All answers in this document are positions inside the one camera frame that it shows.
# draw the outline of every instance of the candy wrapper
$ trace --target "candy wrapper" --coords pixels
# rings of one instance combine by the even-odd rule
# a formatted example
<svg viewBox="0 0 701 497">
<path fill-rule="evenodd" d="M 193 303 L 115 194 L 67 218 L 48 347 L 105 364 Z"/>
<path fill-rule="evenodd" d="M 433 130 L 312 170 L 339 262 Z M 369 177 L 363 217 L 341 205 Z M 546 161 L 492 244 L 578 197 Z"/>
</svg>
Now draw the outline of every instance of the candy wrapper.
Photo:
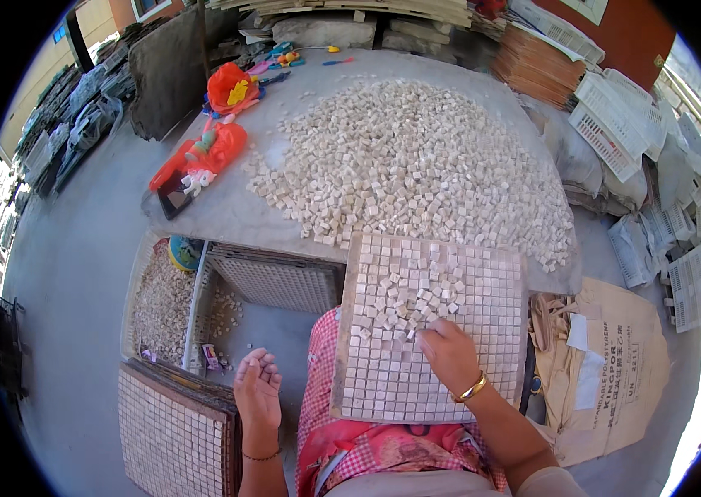
<svg viewBox="0 0 701 497">
<path fill-rule="evenodd" d="M 202 350 L 204 351 L 204 357 L 206 357 L 206 368 L 212 372 L 222 371 L 223 367 L 221 366 L 221 363 L 217 362 L 215 345 L 212 343 L 204 343 L 202 345 Z"/>
</svg>

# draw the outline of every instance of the bracelet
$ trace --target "bracelet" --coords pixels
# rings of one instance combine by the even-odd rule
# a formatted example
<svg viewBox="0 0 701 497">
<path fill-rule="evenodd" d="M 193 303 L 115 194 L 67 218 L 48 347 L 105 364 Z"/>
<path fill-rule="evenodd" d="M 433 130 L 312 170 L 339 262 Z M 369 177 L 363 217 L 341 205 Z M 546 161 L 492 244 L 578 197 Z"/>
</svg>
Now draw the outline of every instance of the bracelet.
<svg viewBox="0 0 701 497">
<path fill-rule="evenodd" d="M 464 393 L 461 393 L 456 398 L 453 398 L 453 400 L 455 401 L 455 403 L 458 404 L 465 403 L 467 400 L 472 398 L 475 395 L 475 393 L 483 390 L 483 387 L 488 382 L 488 379 L 485 378 L 485 373 L 480 372 L 480 379 L 478 379 L 477 382 L 475 382 L 475 384 L 472 385 L 472 387 L 469 390 L 465 391 Z"/>
<path fill-rule="evenodd" d="M 273 452 L 273 455 L 272 455 L 272 456 L 268 456 L 268 457 L 265 457 L 265 458 L 263 458 L 263 459 L 257 459 L 256 457 L 251 457 L 251 456 L 249 456 L 248 454 L 246 454 L 246 451 L 244 451 L 244 450 L 241 450 L 241 452 L 242 452 L 243 456 L 247 457 L 247 458 L 250 459 L 251 461 L 262 462 L 262 461 L 270 461 L 272 458 L 274 458 L 274 457 L 276 457 L 278 454 L 280 454 L 280 453 L 281 453 L 281 447 L 279 447 L 279 450 L 277 450 L 276 452 Z"/>
</svg>

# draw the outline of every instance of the left hand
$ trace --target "left hand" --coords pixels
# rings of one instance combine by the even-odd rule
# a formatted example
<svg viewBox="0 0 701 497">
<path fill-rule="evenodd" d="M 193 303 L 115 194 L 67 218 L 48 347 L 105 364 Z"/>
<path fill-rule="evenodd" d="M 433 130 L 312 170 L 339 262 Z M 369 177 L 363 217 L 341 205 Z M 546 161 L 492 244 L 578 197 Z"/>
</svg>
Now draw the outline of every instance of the left hand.
<svg viewBox="0 0 701 497">
<path fill-rule="evenodd" d="M 276 356 L 257 348 L 240 362 L 234 376 L 234 399 L 245 432 L 277 432 L 281 425 L 281 374 Z"/>
</svg>

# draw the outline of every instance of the paper bag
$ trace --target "paper bag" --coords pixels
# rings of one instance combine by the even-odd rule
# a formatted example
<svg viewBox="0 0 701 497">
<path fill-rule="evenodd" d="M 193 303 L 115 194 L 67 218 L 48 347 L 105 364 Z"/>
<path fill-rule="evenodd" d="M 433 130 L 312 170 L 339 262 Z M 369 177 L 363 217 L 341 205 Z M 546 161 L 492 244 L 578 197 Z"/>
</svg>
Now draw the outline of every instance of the paper bag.
<svg viewBox="0 0 701 497">
<path fill-rule="evenodd" d="M 543 429 L 561 466 L 643 438 L 670 369 L 654 304 L 591 278 L 583 279 L 576 302 L 587 343 L 573 341 L 587 350 L 570 347 L 562 335 L 553 351 L 535 353 L 547 403 Z"/>
</svg>

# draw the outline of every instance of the right hand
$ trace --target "right hand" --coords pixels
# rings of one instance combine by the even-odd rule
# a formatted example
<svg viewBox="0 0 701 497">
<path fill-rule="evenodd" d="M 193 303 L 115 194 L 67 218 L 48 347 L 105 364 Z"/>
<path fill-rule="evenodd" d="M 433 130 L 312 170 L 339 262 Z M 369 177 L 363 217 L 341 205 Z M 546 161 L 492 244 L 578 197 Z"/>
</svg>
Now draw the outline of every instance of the right hand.
<svg viewBox="0 0 701 497">
<path fill-rule="evenodd" d="M 276 432 L 281 424 L 281 374 L 264 348 L 246 355 L 234 376 L 234 400 L 246 431 Z"/>
<path fill-rule="evenodd" d="M 437 319 L 416 333 L 433 372 L 456 397 L 480 379 L 475 343 L 455 323 Z"/>
</svg>

